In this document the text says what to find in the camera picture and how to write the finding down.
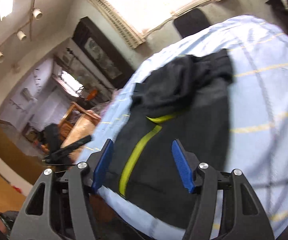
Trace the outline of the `black printed sweatshirt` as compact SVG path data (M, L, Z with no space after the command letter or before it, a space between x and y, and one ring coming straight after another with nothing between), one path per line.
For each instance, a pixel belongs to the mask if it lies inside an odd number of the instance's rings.
M232 81L223 49L176 57L137 83L104 186L167 224L187 227L195 197L183 186L171 145L179 139L200 161L223 169Z

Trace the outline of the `light blue checked bedsheet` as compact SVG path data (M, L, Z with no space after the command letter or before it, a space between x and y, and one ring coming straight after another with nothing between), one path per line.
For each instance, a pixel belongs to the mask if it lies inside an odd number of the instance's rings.
M236 16L171 44L145 60L109 105L78 161L114 139L129 118L134 86L177 56L226 49L233 64L229 88L231 139L226 170L242 170L277 239L288 239L288 35L250 15Z

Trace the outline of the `white spotlight three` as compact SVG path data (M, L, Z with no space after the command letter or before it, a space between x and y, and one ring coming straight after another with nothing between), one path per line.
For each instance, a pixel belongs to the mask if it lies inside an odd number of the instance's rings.
M17 32L17 38L20 40L20 41L25 41L27 39L27 35L22 31L22 30L19 30Z

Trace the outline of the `left striped curtain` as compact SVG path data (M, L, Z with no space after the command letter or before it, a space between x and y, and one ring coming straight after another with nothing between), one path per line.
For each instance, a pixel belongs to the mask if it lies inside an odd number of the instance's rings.
M131 49L145 42L142 34L129 25L107 0L86 0L92 4L111 24L115 31Z

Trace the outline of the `black office chair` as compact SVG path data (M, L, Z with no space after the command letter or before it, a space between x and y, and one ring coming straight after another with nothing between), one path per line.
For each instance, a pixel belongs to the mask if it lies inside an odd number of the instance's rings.
M179 16L173 24L182 38L194 35L211 25L206 15L198 8Z

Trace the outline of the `white spotlight two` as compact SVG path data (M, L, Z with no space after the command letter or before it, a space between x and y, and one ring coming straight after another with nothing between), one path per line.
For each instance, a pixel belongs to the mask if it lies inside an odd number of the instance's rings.
M39 9L34 8L32 11L32 15L36 20L39 20L43 16L43 13Z

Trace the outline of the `dark framed wall painting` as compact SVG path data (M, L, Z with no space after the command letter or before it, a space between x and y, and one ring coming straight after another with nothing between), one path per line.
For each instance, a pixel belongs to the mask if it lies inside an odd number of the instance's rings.
M115 88L123 88L134 74L128 61L88 17L79 20L72 39Z

